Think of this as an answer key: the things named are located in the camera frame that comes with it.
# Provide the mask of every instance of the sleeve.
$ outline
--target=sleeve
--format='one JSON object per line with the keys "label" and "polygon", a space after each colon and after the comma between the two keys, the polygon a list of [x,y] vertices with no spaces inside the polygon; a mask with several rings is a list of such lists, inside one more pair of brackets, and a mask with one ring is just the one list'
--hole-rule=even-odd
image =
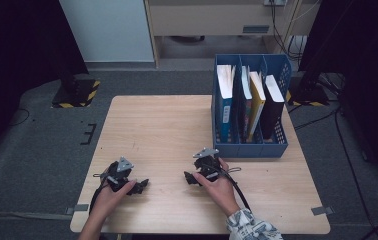
{"label": "sleeve", "polygon": [[229,240],[283,240],[280,232],[270,223],[255,219],[249,209],[241,209],[227,221]]}

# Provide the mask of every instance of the floor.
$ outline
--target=floor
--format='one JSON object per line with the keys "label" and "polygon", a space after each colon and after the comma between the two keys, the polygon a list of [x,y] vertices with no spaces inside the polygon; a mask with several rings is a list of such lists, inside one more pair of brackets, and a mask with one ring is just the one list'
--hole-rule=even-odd
{"label": "floor", "polygon": [[[210,94],[215,53],[265,53],[258,37],[209,37],[202,42],[167,38],[158,68],[112,65],[90,68],[101,85],[87,108],[52,109],[59,81],[29,90],[0,139],[0,239],[76,239],[66,207],[77,202],[96,142],[115,95]],[[329,78],[340,84],[337,75]],[[285,239],[366,239],[378,225],[378,163],[365,162],[336,96],[327,106],[288,106],[311,175],[328,215],[327,235]],[[84,132],[97,124],[90,145]],[[108,235],[116,239],[115,234]],[[183,239],[183,236],[123,235],[123,239]],[[227,236],[214,236],[214,239]],[[184,239],[201,239],[185,236]],[[367,239],[378,239],[377,234]]]}

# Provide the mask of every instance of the hazard stripe tape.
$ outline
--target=hazard stripe tape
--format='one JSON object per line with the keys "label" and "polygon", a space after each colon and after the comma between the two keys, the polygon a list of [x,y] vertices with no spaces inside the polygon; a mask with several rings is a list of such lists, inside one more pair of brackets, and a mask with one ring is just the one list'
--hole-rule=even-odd
{"label": "hazard stripe tape", "polygon": [[96,92],[98,91],[98,87],[99,87],[99,84],[101,83],[101,81],[95,81],[93,83],[93,87],[92,87],[92,90],[91,92],[89,93],[89,95],[87,96],[87,101],[86,102],[81,102],[81,103],[59,103],[59,104],[53,104],[52,107],[53,108],[73,108],[73,107],[87,107],[90,105],[90,103],[92,103],[92,100],[93,98],[95,97],[96,95]]}
{"label": "hazard stripe tape", "polygon": [[101,81],[95,81],[95,83],[93,84],[93,87],[92,87],[92,92],[87,97],[87,101],[92,101],[92,99],[95,97],[96,91],[98,91],[98,86],[99,86],[100,83],[101,83]]}
{"label": "hazard stripe tape", "polygon": [[286,92],[286,101],[288,102],[289,105],[293,106],[299,106],[299,105],[306,105],[306,106],[326,106],[328,103],[322,103],[322,102],[311,102],[311,101],[294,101],[292,100],[292,95],[289,92],[289,90]]}

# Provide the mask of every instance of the wall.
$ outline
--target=wall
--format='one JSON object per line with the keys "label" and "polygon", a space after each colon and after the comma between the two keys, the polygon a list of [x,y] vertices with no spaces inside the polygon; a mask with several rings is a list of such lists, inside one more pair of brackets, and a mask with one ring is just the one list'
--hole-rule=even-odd
{"label": "wall", "polygon": [[60,0],[85,62],[154,62],[143,0]]}

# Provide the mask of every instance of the blue storage bin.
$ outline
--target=blue storage bin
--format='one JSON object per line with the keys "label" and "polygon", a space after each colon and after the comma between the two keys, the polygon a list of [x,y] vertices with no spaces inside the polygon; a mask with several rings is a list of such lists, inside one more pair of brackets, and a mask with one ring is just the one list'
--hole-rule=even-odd
{"label": "blue storage bin", "polygon": [[221,143],[216,124],[216,103],[220,95],[217,77],[217,65],[236,65],[235,78],[240,78],[242,66],[249,66],[250,71],[261,70],[264,83],[267,75],[273,75],[285,98],[292,74],[291,64],[283,54],[218,54],[214,66],[213,97],[211,101],[212,138],[213,147],[219,150],[217,156],[224,158],[279,158],[285,152],[288,142],[281,120],[276,123],[271,141],[263,141],[261,130],[257,128],[252,143],[241,143],[237,129],[236,114],[232,114],[230,121],[231,141]]}

